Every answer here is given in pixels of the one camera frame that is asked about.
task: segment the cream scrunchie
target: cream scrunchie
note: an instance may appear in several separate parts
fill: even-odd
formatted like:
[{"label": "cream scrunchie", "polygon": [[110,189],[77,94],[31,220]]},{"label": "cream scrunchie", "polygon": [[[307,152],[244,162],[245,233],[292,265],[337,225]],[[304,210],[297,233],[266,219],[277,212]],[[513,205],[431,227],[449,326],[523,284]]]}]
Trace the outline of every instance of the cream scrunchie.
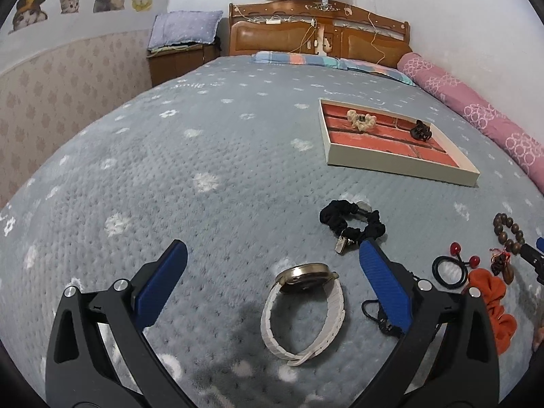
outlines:
[{"label": "cream scrunchie", "polygon": [[376,125],[376,116],[372,115],[359,115],[355,110],[351,109],[347,111],[347,119],[352,122],[354,127],[357,127],[359,132],[365,132]]}]

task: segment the white watch strap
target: white watch strap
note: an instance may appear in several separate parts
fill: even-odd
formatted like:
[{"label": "white watch strap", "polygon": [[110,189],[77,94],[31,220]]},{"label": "white watch strap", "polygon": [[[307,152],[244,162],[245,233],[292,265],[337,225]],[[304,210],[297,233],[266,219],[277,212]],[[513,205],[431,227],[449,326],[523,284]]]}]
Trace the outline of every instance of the white watch strap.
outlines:
[{"label": "white watch strap", "polygon": [[270,315],[272,313],[272,307],[281,289],[280,284],[275,284],[268,295],[265,309],[260,318],[260,335],[265,341],[267,348],[277,357],[287,360],[287,365],[296,367],[303,364],[308,359],[317,356],[325,348],[327,348],[333,339],[340,331],[342,322],[344,321],[344,295],[342,294],[342,287],[338,279],[332,279],[323,285],[325,294],[327,296],[327,318],[325,319],[325,325],[321,329],[321,332],[316,337],[316,340],[298,354],[289,353],[285,350],[276,339],[270,326]]}]

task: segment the watch face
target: watch face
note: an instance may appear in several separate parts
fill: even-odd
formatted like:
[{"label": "watch face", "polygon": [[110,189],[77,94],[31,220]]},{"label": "watch face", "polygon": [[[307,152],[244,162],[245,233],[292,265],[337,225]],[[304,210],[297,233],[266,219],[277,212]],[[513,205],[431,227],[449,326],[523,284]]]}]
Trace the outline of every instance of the watch face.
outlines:
[{"label": "watch face", "polygon": [[282,271],[275,282],[281,283],[282,293],[300,293],[321,287],[330,279],[337,278],[326,264],[304,264]]}]

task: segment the brown bead bracelet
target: brown bead bracelet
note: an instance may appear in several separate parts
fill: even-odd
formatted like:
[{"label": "brown bead bracelet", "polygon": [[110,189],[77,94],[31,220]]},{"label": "brown bead bracelet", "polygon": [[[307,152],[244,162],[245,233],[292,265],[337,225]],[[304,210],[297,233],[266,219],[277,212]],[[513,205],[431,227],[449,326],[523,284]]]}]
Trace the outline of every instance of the brown bead bracelet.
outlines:
[{"label": "brown bead bracelet", "polygon": [[[512,230],[512,233],[516,237],[516,242],[508,238],[508,234],[504,231],[504,226]],[[525,243],[523,231],[520,230],[520,226],[506,213],[497,213],[495,219],[493,219],[493,227],[495,234],[499,237],[499,243],[504,245],[506,251],[511,252],[513,255],[519,254],[521,246]]]}]

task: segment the red bead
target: red bead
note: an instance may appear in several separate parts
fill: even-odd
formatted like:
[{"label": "red bead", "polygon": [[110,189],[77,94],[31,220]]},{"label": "red bead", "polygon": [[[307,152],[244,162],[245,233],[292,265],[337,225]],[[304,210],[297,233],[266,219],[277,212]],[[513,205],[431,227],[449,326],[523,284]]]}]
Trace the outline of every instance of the red bead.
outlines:
[{"label": "red bead", "polygon": [[461,253],[461,246],[458,242],[452,242],[452,244],[449,246],[449,252],[452,254],[452,256],[457,256],[459,253]]},{"label": "red bead", "polygon": [[471,256],[471,258],[469,259],[469,266],[471,266],[471,268],[476,268],[479,265],[480,265],[480,257]]}]

